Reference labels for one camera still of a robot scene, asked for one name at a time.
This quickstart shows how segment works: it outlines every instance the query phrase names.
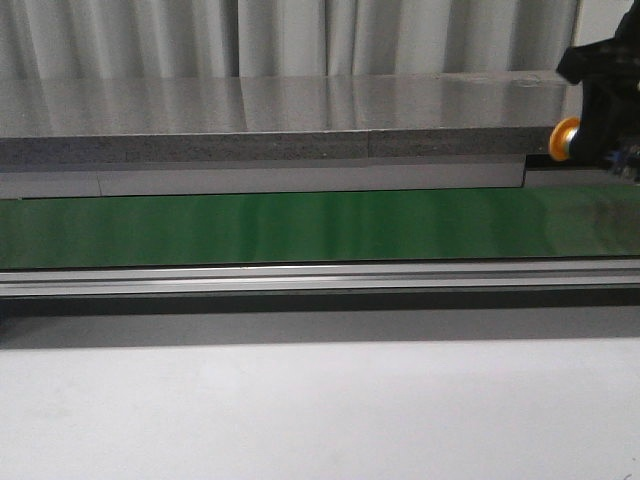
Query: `white surface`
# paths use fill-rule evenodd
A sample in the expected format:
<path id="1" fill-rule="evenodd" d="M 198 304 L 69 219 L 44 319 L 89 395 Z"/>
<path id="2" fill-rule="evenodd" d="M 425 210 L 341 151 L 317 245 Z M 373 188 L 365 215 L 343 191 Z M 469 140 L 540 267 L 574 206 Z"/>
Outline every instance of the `white surface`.
<path id="1" fill-rule="evenodd" d="M 581 0 L 574 45 L 585 45 L 613 37 L 633 0 Z"/>
<path id="2" fill-rule="evenodd" d="M 640 340 L 0 352 L 0 478 L 630 479 Z"/>
<path id="3" fill-rule="evenodd" d="M 548 69 L 569 43 L 576 3 L 4 0 L 0 78 Z"/>

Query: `white curtain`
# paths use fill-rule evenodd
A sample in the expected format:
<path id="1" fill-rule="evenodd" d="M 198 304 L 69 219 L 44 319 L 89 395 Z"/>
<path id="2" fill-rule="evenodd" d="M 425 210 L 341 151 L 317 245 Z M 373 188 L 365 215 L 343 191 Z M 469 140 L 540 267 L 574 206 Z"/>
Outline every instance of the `white curtain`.
<path id="1" fill-rule="evenodd" d="M 553 68 L 578 0 L 0 0 L 0 78 Z"/>

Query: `green conveyor belt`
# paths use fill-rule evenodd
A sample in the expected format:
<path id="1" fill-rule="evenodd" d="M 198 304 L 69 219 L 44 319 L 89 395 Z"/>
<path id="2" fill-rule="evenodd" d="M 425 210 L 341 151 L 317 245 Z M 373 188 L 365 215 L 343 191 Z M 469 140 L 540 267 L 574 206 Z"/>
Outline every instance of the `green conveyor belt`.
<path id="1" fill-rule="evenodd" d="M 0 201 L 0 269 L 640 255 L 640 188 Z"/>

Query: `orange wheel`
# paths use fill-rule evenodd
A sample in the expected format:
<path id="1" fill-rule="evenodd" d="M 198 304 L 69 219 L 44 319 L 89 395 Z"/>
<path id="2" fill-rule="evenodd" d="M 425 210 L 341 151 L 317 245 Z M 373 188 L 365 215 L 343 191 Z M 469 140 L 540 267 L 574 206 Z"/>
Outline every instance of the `orange wheel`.
<path id="1" fill-rule="evenodd" d="M 578 117 L 569 117 L 562 120 L 549 138 L 549 154 L 556 162 L 564 162 L 569 159 L 569 145 L 571 139 L 580 127 Z"/>

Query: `metal edge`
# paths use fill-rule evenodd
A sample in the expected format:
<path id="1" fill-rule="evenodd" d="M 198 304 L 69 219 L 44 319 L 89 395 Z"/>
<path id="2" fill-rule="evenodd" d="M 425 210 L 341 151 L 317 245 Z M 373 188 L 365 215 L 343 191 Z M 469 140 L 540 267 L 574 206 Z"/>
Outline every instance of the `metal edge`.
<path id="1" fill-rule="evenodd" d="M 302 290 L 640 285 L 640 260 L 135 268 L 0 273 L 0 298 Z"/>

